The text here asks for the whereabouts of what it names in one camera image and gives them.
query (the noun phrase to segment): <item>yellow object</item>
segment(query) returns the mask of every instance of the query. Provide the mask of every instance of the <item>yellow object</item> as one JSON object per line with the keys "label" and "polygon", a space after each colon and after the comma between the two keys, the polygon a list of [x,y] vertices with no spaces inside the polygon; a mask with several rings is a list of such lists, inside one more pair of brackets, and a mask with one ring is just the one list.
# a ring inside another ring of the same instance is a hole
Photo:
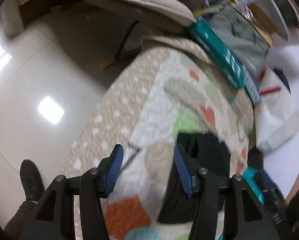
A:
{"label": "yellow object", "polygon": [[209,14],[209,13],[217,13],[220,12],[220,9],[224,8],[223,5],[216,5],[211,6],[206,9],[201,9],[193,12],[194,17],[197,17],[199,15]]}
{"label": "yellow object", "polygon": [[108,68],[110,65],[112,65],[113,63],[115,63],[116,61],[115,60],[107,60],[107,61],[104,61],[102,63],[99,64],[99,67],[104,70],[106,68]]}
{"label": "yellow object", "polygon": [[238,2],[238,0],[229,0],[228,1],[229,4],[234,4],[234,3],[237,3],[237,2]]}
{"label": "yellow object", "polygon": [[272,47],[273,46],[273,39],[270,36],[270,34],[266,30],[264,30],[262,27],[256,26],[256,24],[254,24],[253,22],[251,23],[251,25],[253,25],[253,27],[256,29],[256,31],[258,31],[258,33],[267,42],[267,44]]}

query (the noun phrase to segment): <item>teal bag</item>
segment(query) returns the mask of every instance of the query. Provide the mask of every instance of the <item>teal bag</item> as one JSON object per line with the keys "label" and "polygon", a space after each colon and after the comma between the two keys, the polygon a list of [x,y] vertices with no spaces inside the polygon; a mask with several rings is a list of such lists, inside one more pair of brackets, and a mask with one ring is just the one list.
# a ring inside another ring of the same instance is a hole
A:
{"label": "teal bag", "polygon": [[264,205],[264,195],[254,180],[254,176],[256,173],[257,173],[256,169],[254,169],[252,167],[248,167],[247,170],[243,174],[243,178],[246,180],[248,185],[251,187],[251,189],[257,196],[258,200]]}
{"label": "teal bag", "polygon": [[208,22],[198,18],[197,22],[189,27],[188,30],[192,37],[206,50],[213,62],[224,72],[231,84],[236,89],[243,88],[243,65],[221,39],[217,37]]}

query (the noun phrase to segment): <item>white floor tile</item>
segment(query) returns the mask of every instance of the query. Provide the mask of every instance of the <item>white floor tile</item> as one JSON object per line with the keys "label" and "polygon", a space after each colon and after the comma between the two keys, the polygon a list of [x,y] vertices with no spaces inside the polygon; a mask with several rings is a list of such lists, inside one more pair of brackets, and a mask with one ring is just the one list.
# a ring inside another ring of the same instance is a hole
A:
{"label": "white floor tile", "polygon": [[0,29],[0,90],[30,57],[50,42],[36,28],[25,29],[11,40],[6,39]]}
{"label": "white floor tile", "polygon": [[[23,159],[33,160],[48,186],[106,90],[58,45],[48,44],[0,91],[0,152],[16,170]],[[56,124],[38,110],[46,97],[64,110]]]}
{"label": "white floor tile", "polygon": [[0,226],[2,228],[24,200],[25,193],[19,174],[0,154]]}

